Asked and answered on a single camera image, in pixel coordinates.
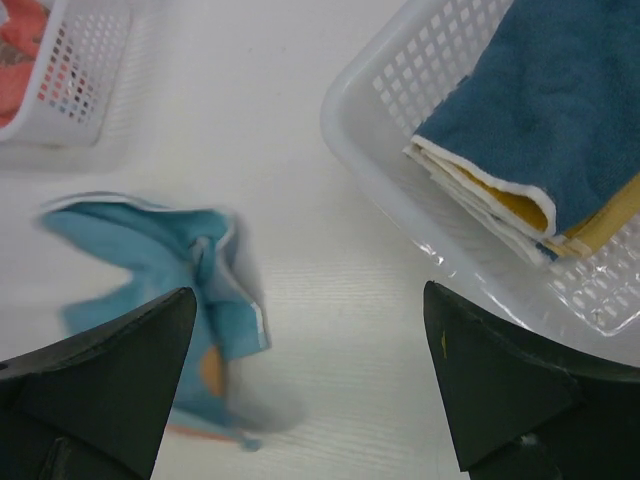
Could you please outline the light blue patterned towel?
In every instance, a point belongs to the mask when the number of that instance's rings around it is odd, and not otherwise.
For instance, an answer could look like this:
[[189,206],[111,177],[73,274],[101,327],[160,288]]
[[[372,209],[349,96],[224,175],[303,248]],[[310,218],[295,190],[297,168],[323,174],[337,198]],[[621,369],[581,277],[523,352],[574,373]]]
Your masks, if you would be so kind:
[[266,351],[271,342],[262,303],[237,274],[231,215],[88,192],[46,203],[38,222],[81,253],[130,276],[107,293],[63,307],[62,322],[71,335],[174,289],[194,293],[195,323],[169,428],[255,451],[257,435],[285,432],[303,420],[304,407],[289,386],[275,378],[250,386],[240,371],[241,361]]

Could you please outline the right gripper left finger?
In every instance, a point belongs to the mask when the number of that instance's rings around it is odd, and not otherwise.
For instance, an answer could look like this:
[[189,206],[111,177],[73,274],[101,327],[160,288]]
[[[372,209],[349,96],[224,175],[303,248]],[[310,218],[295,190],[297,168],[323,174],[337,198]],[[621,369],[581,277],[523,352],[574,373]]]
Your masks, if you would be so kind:
[[195,316],[193,291],[175,289],[2,361],[2,478],[150,478]]

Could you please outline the yellow grey towel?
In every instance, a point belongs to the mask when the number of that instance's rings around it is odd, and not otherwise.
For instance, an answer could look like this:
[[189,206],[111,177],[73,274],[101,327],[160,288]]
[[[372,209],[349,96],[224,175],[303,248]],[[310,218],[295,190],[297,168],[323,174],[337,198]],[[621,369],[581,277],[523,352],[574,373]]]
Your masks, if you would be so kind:
[[593,255],[639,210],[638,3],[514,2],[409,146],[555,260]]

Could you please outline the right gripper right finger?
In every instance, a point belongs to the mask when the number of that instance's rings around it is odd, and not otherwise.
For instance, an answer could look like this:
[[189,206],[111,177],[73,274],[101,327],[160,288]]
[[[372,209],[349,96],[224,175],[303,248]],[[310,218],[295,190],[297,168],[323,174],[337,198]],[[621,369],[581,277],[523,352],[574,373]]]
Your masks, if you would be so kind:
[[552,341],[433,281],[423,318],[461,471],[638,478],[638,368]]

